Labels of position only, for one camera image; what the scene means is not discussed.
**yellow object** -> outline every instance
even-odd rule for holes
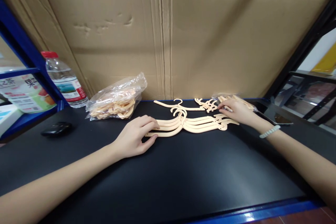
[[[312,72],[332,74],[336,68],[336,43],[329,49],[325,56],[314,66]]]

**smartphone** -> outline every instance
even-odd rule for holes
[[[252,105],[254,105],[259,112],[256,112],[258,116],[261,118],[264,118],[265,120],[271,122],[274,125],[292,125],[293,122],[282,115],[279,115],[277,112],[274,110],[268,108],[264,104],[261,104],[260,102],[257,101],[249,101]]]

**white wall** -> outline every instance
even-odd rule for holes
[[[298,70],[310,71],[323,58],[329,49],[336,42],[336,29],[324,35],[310,51],[306,59],[299,66]]]

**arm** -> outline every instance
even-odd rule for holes
[[[100,150],[0,197],[2,223],[36,223],[79,187],[123,158],[144,153],[157,135],[141,142],[157,121],[147,115],[129,122],[117,139]]]
[[[233,112],[223,110],[224,106],[230,107]],[[218,106],[218,109],[226,116],[253,127],[260,134],[274,127],[239,101],[226,100]],[[266,139],[336,213],[336,165],[281,130],[275,131]]]

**hand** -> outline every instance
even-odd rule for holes
[[[232,112],[222,109],[224,106],[228,106],[232,110]],[[248,109],[244,103],[242,103],[241,101],[233,100],[231,98],[219,104],[217,109],[219,109],[219,112],[230,117],[231,119],[252,127],[255,123],[263,120],[262,118],[257,116],[252,110]]]
[[[152,136],[145,143],[142,143],[141,139],[154,128],[160,128],[154,118],[148,115],[135,118],[126,124],[111,146],[120,155],[120,159],[143,154],[154,144],[158,136]]]

